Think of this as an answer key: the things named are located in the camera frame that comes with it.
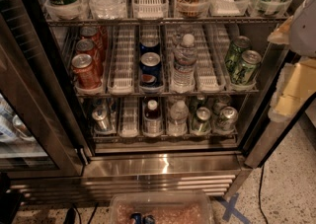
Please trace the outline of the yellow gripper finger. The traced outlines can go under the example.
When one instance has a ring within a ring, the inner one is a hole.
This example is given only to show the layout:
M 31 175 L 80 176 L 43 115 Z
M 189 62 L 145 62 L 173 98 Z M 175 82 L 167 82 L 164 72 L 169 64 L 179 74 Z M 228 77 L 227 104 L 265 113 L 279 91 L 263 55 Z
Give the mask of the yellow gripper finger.
M 268 42 L 273 44 L 289 44 L 289 32 L 293 17 L 290 16 L 268 36 Z
M 316 92 L 316 59 L 303 57 L 281 69 L 270 102 L 268 117 L 274 122 L 290 120 Z

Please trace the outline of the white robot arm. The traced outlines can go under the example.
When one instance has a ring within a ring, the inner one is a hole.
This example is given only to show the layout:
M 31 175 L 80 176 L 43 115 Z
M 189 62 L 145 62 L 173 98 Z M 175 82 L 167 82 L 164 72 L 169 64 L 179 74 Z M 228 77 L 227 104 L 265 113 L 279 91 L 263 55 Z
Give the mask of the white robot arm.
M 282 25 L 269 36 L 273 44 L 286 44 L 301 59 L 282 68 L 273 94 L 269 118 L 290 120 L 316 92 L 316 0 L 304 0 Z

